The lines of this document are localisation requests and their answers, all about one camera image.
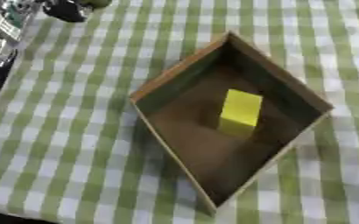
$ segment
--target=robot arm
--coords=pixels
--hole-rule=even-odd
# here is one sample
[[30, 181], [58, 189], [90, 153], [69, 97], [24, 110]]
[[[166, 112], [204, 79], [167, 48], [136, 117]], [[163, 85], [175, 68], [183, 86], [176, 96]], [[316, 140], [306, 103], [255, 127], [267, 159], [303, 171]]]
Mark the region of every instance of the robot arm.
[[0, 89], [18, 55], [18, 44], [40, 9], [49, 17], [77, 23], [110, 3], [111, 0], [0, 0]]

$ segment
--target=open box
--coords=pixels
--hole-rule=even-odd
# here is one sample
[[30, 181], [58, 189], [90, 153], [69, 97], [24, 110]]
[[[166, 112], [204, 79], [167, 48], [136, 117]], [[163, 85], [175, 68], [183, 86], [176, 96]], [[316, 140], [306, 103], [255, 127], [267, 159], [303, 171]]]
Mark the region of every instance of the open box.
[[[216, 129], [230, 88], [263, 96], [248, 139]], [[211, 213], [332, 108], [232, 32], [148, 81], [130, 100]]]

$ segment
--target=yellow cube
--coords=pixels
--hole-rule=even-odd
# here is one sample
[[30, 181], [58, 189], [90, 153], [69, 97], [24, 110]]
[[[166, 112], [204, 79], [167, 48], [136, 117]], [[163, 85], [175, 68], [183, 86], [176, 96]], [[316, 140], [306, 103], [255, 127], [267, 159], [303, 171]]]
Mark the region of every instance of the yellow cube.
[[235, 137], [250, 137], [257, 125], [263, 98], [230, 89], [226, 95], [218, 130]]

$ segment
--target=gingham tablecloth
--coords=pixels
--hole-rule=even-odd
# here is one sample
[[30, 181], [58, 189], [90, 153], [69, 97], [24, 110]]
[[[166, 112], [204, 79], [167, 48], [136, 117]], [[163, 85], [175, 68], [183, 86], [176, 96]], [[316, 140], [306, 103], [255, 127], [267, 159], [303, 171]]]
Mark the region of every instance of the gingham tablecloth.
[[[128, 95], [233, 30], [334, 104], [214, 217]], [[39, 14], [0, 95], [0, 213], [63, 223], [358, 223], [359, 0], [114, 0]]]

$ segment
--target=table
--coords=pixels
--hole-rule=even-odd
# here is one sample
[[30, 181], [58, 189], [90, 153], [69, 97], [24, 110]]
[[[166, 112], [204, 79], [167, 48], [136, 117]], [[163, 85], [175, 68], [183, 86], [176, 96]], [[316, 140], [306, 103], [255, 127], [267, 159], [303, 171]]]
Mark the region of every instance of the table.
[[[334, 105], [214, 218], [128, 95], [227, 30]], [[63, 223], [359, 223], [359, 1], [114, 0], [39, 14], [0, 94], [0, 213]]]

